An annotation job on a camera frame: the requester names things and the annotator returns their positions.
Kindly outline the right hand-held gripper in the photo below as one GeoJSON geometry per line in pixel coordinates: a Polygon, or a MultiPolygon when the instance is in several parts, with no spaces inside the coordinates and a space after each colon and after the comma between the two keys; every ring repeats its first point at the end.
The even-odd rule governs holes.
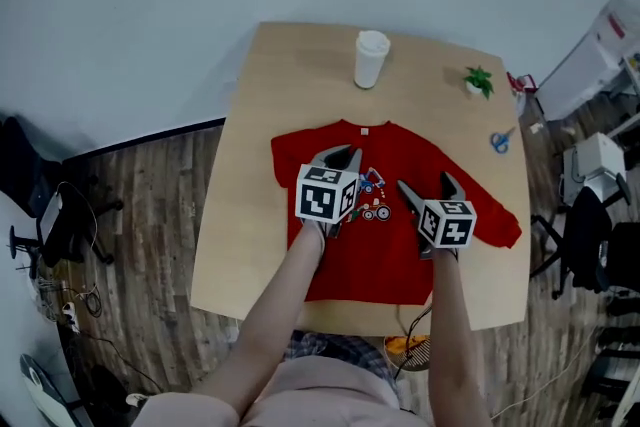
{"type": "Polygon", "coordinates": [[[448,172],[440,174],[443,200],[421,198],[403,180],[397,181],[397,188],[409,211],[420,216],[418,232],[425,241],[420,250],[420,258],[431,258],[435,248],[461,249],[470,245],[475,229],[477,214],[470,201],[466,201],[464,188],[448,172]]]}

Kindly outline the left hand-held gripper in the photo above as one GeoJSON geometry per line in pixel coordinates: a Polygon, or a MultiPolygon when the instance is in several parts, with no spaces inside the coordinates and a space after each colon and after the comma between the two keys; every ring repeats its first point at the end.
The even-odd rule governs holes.
{"type": "Polygon", "coordinates": [[[360,148],[339,145],[303,164],[296,181],[295,216],[303,222],[314,221],[324,236],[335,235],[355,207],[362,154],[360,148]]]}

